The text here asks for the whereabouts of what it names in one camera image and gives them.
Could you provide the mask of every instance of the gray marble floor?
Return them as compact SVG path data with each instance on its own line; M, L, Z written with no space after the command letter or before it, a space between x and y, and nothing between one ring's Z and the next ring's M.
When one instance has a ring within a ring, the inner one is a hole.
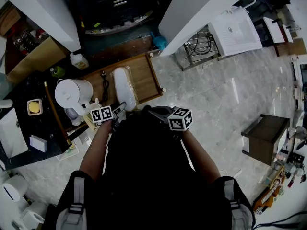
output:
M152 63L161 87L167 91L146 104L191 109L192 133L222 175L234 176L241 169L237 180L252 201L263 190L259 181L269 167L242 153L245 140L240 132L261 113L293 117L295 103L289 57L277 57L273 48L265 48L211 61L185 72L179 69L175 56L154 57ZM62 161L51 158L19 168L30 184L27 196L57 203L71 172L79 168L88 148L83 143L80 153L73 157Z

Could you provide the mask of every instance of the sink basin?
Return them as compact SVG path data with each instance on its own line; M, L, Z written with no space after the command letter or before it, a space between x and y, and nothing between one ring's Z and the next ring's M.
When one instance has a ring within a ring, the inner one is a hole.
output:
M0 120L0 141L8 158L28 151L28 146L18 124L15 108Z
M223 12L208 27L223 57L262 48L253 22L241 7Z

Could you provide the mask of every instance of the open box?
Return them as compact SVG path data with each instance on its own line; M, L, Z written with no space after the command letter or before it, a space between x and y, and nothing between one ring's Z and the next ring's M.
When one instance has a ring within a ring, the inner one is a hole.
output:
M5 74L7 79L18 84L33 71L45 71L66 57L69 51L52 37L47 38L30 54L23 56L8 38L5 50Z

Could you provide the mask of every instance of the wooden stick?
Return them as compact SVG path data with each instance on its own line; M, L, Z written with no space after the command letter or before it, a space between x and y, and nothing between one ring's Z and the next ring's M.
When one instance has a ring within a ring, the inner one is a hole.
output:
M51 110L53 112L54 117L56 118L58 126L59 126L59 128L60 128L60 130L61 130L61 132L62 132L62 134L64 136L64 138L66 139L68 145L71 145L71 140L68 138L68 135L67 135L66 131L64 130L64 127L63 127L63 125L62 125L62 123L61 123L61 121L59 119L59 115L57 113L57 110L56 110L56 108L54 106L54 103L52 101L52 98L51 98L51 95L50 95L50 92L49 92L49 88L48 88L48 83L44 82L44 86L45 86L47 98L48 98L49 103L50 103Z

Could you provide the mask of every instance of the yellow soap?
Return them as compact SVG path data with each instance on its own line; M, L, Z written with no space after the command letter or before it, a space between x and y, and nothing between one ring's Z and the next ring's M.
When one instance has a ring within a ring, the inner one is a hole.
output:
M39 111L40 111L39 103L37 103L37 102L30 102L29 103L29 110L32 113L39 113Z

